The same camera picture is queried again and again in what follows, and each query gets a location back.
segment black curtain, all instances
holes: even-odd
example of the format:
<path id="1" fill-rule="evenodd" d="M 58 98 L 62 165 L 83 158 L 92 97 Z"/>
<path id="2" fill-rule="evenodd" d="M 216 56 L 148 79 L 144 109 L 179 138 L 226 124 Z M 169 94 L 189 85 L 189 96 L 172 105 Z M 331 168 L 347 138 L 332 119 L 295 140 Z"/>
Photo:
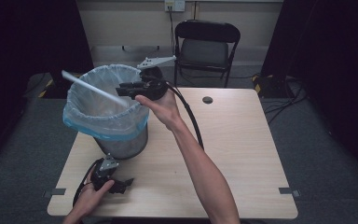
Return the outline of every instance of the black curtain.
<path id="1" fill-rule="evenodd" d="M 30 76 L 49 72 L 69 86 L 62 69 L 86 73 L 93 68 L 75 0 L 0 0 L 0 145 L 2 133 L 20 112 Z"/>
<path id="2" fill-rule="evenodd" d="M 358 1 L 285 0 L 263 70 L 302 78 L 332 135 L 358 160 Z"/>

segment person's right hand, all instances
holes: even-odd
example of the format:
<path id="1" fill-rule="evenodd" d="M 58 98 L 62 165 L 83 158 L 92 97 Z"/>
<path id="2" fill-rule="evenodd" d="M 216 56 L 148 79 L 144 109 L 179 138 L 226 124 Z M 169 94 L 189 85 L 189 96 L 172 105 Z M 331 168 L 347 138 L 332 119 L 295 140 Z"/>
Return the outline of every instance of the person's right hand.
<path id="1" fill-rule="evenodd" d="M 176 104 L 175 94 L 171 90 L 167 90 L 164 96 L 156 101 L 151 101 L 143 95 L 135 96 L 135 100 L 141 105 L 149 107 L 156 117 L 165 124 L 170 131 L 182 120 Z"/>

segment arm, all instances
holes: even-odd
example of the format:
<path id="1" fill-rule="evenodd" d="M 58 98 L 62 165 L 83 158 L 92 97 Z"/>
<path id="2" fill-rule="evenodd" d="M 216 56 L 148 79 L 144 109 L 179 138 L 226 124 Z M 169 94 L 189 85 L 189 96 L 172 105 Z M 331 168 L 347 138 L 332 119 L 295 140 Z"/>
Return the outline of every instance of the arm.
<path id="1" fill-rule="evenodd" d="M 172 131 L 194 188 L 211 222 L 240 223 L 237 205 L 226 179 L 182 120 L 173 92 L 167 91 L 161 99 L 154 102 L 142 95 L 135 99 L 149 107 L 168 130 Z"/>

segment wrist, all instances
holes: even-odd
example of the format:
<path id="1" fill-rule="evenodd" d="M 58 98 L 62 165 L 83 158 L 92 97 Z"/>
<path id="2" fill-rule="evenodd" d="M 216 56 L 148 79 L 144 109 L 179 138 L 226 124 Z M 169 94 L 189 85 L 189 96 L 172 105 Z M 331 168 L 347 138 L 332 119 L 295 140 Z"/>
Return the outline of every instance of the wrist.
<path id="1" fill-rule="evenodd" d="M 76 210 L 72 210 L 64 219 L 62 224 L 78 224 L 84 216 Z"/>
<path id="2" fill-rule="evenodd" d="M 175 119 L 169 126 L 169 129 L 173 133 L 181 132 L 182 130 L 185 130 L 186 128 L 187 128 L 187 125 L 181 118 Z"/>

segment light blue plastic bag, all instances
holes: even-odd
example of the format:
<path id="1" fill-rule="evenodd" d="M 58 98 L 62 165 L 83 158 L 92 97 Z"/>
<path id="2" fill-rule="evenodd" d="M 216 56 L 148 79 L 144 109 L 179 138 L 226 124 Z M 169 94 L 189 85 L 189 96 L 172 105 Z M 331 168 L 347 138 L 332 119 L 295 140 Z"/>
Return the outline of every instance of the light blue plastic bag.
<path id="1" fill-rule="evenodd" d="M 80 79 L 90 85 L 117 95 L 116 88 L 123 82 L 141 81 L 141 71 L 123 64 L 94 68 Z M 63 122 L 81 133 L 107 141 L 127 141 L 136 137 L 148 120 L 149 109 L 125 96 L 127 107 L 73 84 L 68 91 L 63 110 Z"/>

